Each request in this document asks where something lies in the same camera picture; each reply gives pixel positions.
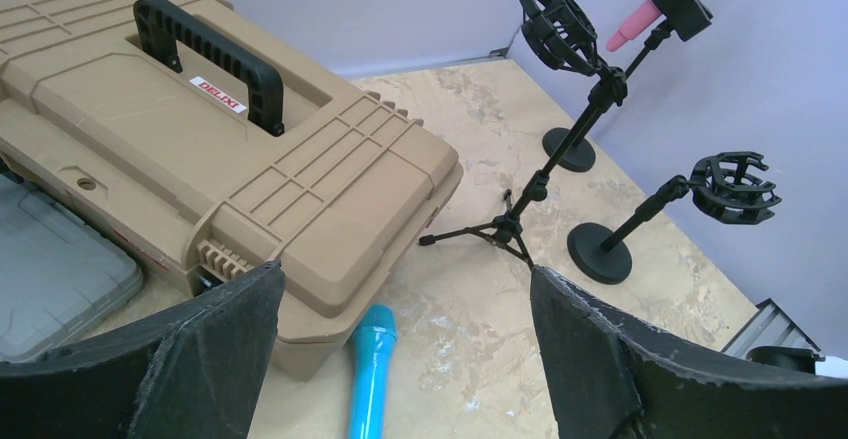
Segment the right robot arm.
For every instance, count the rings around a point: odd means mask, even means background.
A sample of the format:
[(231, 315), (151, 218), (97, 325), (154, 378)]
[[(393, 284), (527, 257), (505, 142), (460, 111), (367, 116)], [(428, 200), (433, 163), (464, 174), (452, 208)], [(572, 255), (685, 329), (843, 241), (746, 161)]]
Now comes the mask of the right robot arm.
[(759, 346), (747, 352), (746, 358), (760, 364), (818, 376), (846, 379), (847, 360), (824, 355), (806, 348)]

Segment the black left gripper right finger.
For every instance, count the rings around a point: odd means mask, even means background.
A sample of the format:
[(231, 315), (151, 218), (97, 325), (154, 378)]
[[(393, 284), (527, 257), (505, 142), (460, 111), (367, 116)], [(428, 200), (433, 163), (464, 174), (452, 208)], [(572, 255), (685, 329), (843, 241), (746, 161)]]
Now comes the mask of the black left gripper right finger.
[(535, 333), (562, 438), (843, 438), (847, 382), (705, 348), (542, 266)]

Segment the blue microphone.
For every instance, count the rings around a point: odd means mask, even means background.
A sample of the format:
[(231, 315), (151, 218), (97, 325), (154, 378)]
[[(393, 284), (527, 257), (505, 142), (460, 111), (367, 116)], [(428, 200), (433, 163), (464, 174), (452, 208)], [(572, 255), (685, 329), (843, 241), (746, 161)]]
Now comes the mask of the blue microphone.
[(398, 334), (393, 311), (372, 305), (351, 336), (354, 358), (348, 437), (383, 437), (391, 358)]

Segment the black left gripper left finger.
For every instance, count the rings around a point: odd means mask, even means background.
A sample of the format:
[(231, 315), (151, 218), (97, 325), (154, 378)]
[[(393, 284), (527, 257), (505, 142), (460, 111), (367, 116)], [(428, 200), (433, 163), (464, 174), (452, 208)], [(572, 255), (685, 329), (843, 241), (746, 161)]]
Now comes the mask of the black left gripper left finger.
[(5, 438), (243, 438), (278, 331), (285, 274), (257, 266), (36, 361), (1, 367)]

